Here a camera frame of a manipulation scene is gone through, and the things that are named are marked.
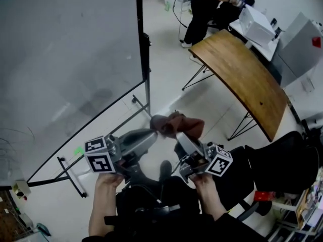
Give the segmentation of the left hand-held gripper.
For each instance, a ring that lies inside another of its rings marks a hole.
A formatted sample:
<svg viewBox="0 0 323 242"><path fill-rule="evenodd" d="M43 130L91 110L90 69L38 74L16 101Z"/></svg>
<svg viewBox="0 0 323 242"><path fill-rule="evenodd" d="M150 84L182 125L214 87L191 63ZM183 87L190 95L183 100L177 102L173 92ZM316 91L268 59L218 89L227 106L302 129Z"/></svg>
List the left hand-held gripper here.
<svg viewBox="0 0 323 242"><path fill-rule="evenodd" d="M140 176L138 161L157 141L153 129L137 129L117 137L108 134L84 143L87 163L94 173L119 174L128 183Z"/></svg>

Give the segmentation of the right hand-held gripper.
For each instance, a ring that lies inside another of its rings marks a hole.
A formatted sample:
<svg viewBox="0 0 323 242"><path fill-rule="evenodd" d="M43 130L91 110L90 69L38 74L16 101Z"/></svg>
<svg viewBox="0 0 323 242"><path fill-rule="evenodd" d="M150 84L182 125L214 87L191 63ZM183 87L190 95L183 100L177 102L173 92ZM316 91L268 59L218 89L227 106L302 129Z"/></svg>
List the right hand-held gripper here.
<svg viewBox="0 0 323 242"><path fill-rule="evenodd" d="M184 133L177 133L176 140L175 153L181 158L179 173L185 182L194 174L221 177L233 163L231 153L213 142L202 144Z"/></svg>

